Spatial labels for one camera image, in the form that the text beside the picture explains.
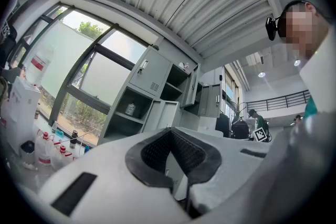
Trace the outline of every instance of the open shelf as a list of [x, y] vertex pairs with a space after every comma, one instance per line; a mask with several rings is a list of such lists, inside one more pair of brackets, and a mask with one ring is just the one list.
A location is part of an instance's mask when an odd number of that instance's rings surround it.
[[182, 93], [183, 92], [179, 88], [166, 82], [160, 98], [166, 101], [176, 101], [182, 95]]
[[122, 113], [114, 113], [104, 138], [113, 141], [138, 134], [143, 122], [140, 123], [129, 118], [131, 117], [126, 118]]
[[168, 86], [169, 88], [171, 88], [171, 89], [173, 89], [173, 90], [175, 90], [175, 91], [178, 91], [178, 92], [180, 92], [180, 93], [183, 93], [183, 91], [181, 91], [179, 88], [177, 88], [177, 87], [171, 85], [171, 84], [168, 83], [168, 82], [166, 82], [166, 85], [165, 85], [165, 86]]
[[121, 116], [121, 117], [123, 117], [123, 118], [125, 118], [125, 119], [128, 119], [128, 120], [130, 120], [130, 121], [135, 121], [135, 122], [138, 122], [138, 123], [141, 123], [141, 124], [144, 123], [144, 121], [142, 121], [142, 120], [139, 120], [139, 119], [137, 119], [137, 118], [134, 118], [134, 117], [132, 117], [132, 116], [126, 115], [126, 114], [121, 113], [121, 112], [118, 112], [118, 111], [116, 111], [115, 114], [118, 115], [118, 116]]
[[167, 82], [170, 85], [178, 88], [188, 77], [188, 74], [184, 72], [180, 67], [173, 65], [171, 71], [169, 72]]
[[[151, 106], [152, 99], [143, 96], [130, 88], [126, 88], [123, 96], [121, 97], [119, 104], [117, 105], [114, 114], [123, 117], [127, 120], [134, 121], [143, 124], [146, 113]], [[125, 111], [129, 104], [134, 104], [135, 109], [132, 116], [125, 114]]]

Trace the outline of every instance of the window frame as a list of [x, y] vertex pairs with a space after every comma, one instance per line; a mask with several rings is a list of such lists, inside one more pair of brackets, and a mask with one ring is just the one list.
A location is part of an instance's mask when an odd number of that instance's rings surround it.
[[[48, 13], [52, 12], [53, 10], [56, 10], [59, 6], [64, 6], [67, 7], [67, 9], [62, 12], [61, 14], [59, 14], [55, 19], [51, 19], [50, 17], [47, 16]], [[121, 33], [123, 33], [124, 35], [132, 38], [133, 40], [135, 40], [136, 42], [138, 42], [139, 44], [143, 45], [145, 48], [147, 48], [148, 46], [150, 46], [150, 44], [148, 44], [146, 41], [142, 40], [141, 38], [139, 38], [138, 36], [134, 35], [133, 33], [127, 31], [126, 29], [123, 29], [122, 27], [119, 26], [118, 23], [112, 23], [106, 19], [100, 18], [90, 12], [87, 12], [85, 10], [82, 9], [78, 9], [75, 6], [69, 6], [67, 4], [64, 3], [57, 3], [55, 5], [53, 5], [51, 8], [49, 8], [47, 11], [45, 11], [41, 16], [39, 16], [39, 18], [28, 28], [28, 30], [22, 35], [22, 37], [20, 38], [19, 42], [17, 43], [17, 46], [13, 49], [13, 51], [10, 53], [10, 56], [8, 57], [7, 61], [9, 63], [11, 63], [16, 55], [16, 53], [21, 50], [22, 47], [26, 48], [26, 52], [23, 55], [22, 59], [20, 60], [20, 63], [18, 65], [18, 67], [22, 68], [23, 67], [23, 62], [26, 59], [27, 55], [29, 54], [29, 52], [32, 50], [32, 48], [34, 47], [34, 45], [36, 44], [36, 42], [47, 32], [49, 31], [52, 26], [58, 22], [59, 20], [61, 20], [62, 18], [64, 18], [65, 16], [67, 16], [68, 14], [70, 14], [72, 11], [77, 11], [80, 12], [84, 15], [89, 16], [92, 19], [98, 20], [106, 25], [109, 26], [109, 28], [102, 34], [100, 35], [97, 39], [95, 39], [90, 45], [89, 47], [83, 52], [83, 54], [77, 59], [77, 61], [74, 63], [74, 65], [72, 66], [72, 68], [70, 69], [70, 71], [68, 72], [67, 76], [65, 77], [58, 93], [57, 96], [55, 98], [54, 101], [54, 105], [52, 106], [53, 108], [51, 109], [51, 113], [50, 116], [48, 118], [47, 115], [45, 115], [43, 112], [41, 113], [41, 116], [46, 119], [48, 121], [48, 124], [50, 126], [53, 125], [53, 123], [57, 120], [58, 118], [58, 114], [60, 112], [60, 108], [61, 105], [63, 103], [63, 100], [66, 96], [67, 93], [71, 94], [73, 97], [75, 97], [76, 99], [80, 100], [81, 102], [83, 102], [84, 104], [92, 107], [93, 109], [103, 113], [103, 114], [108, 114], [110, 111], [110, 105], [96, 99], [94, 96], [80, 90], [77, 89], [76, 87], [74, 87], [71, 83], [73, 78], [76, 76], [76, 74], [79, 72], [79, 70], [82, 68], [82, 66], [84, 65], [84, 63], [87, 61], [87, 59], [89, 57], [91, 57], [92, 54], [101, 54], [103, 56], [105, 56], [106, 58], [110, 59], [111, 61], [114, 61], [115, 63], [121, 65], [124, 68], [127, 68], [128, 70], [132, 70], [135, 66], [134, 63], [132, 63], [131, 61], [123, 58], [122, 56], [120, 56], [119, 54], [113, 52], [112, 50], [109, 50], [108, 48], [104, 47], [102, 45], [102, 43], [111, 35], [113, 35], [114, 32], [119, 31]], [[23, 37], [25, 36], [25, 34], [31, 30], [32, 26], [35, 25], [39, 20], [44, 20], [48, 23], [48, 25], [36, 36], [36, 38], [31, 42], [30, 45], [26, 44], [25, 40], [23, 39]], [[58, 126], [58, 129], [62, 130], [64, 132], [64, 134], [71, 138], [71, 133], [69, 133], [67, 130], [65, 130], [62, 126]], [[95, 147], [95, 145], [90, 144], [89, 142], [84, 142], [82, 143], [83, 146], [90, 146], [90, 147]]]

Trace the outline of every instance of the head-mounted camera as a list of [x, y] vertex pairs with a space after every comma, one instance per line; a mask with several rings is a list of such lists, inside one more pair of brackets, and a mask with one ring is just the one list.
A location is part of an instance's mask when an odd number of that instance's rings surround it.
[[305, 0], [294, 0], [294, 1], [291, 1], [289, 2], [285, 8], [283, 9], [283, 12], [281, 13], [281, 15], [275, 19], [271, 18], [271, 17], [268, 17], [267, 20], [266, 20], [266, 30], [267, 30], [267, 34], [268, 34], [268, 38], [270, 40], [274, 40], [275, 39], [275, 36], [276, 36], [276, 33], [278, 32], [279, 33], [279, 23], [278, 25], [276, 25], [276, 21], [278, 19], [281, 19], [281, 20], [286, 20], [286, 11], [288, 10], [289, 7], [293, 6], [293, 5], [296, 5], [296, 4], [300, 4], [300, 3], [307, 3], [307, 1]]

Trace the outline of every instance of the person in green shirt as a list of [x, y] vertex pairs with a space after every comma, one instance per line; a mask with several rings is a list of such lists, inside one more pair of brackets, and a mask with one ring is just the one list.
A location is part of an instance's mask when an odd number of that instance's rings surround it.
[[248, 112], [249, 116], [252, 117], [253, 119], [256, 119], [256, 129], [258, 128], [263, 128], [265, 131], [265, 120], [262, 116], [260, 116], [254, 109], [251, 109]]

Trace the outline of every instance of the white container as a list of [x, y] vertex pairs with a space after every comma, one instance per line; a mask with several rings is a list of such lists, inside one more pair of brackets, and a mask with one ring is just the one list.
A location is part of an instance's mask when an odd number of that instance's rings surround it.
[[49, 136], [47, 132], [43, 135], [36, 137], [35, 141], [35, 162], [39, 162], [42, 165], [49, 166], [50, 162], [50, 152], [54, 146], [53, 143], [54, 136]]
[[71, 163], [72, 160], [72, 153], [66, 151], [64, 145], [62, 145], [61, 147], [54, 146], [50, 152], [51, 165], [55, 170], [60, 170], [62, 167]]
[[10, 93], [9, 102], [4, 102], [5, 107], [2, 116], [6, 121], [6, 136], [16, 154], [19, 147], [28, 140], [34, 141], [36, 133], [33, 133], [34, 116], [37, 102], [40, 98], [40, 90], [27, 83], [21, 77], [17, 77]]
[[135, 110], [135, 105], [133, 103], [131, 103], [127, 106], [125, 114], [127, 114], [129, 116], [133, 116], [134, 110]]
[[31, 59], [26, 70], [28, 83], [40, 86], [42, 78], [47, 71], [50, 62], [53, 60], [54, 47], [43, 46]]
[[55, 133], [56, 133], [56, 130], [57, 130], [57, 121], [54, 121], [54, 124], [52, 125], [52, 128], [51, 128], [51, 132], [52, 132], [53, 134], [55, 134]]

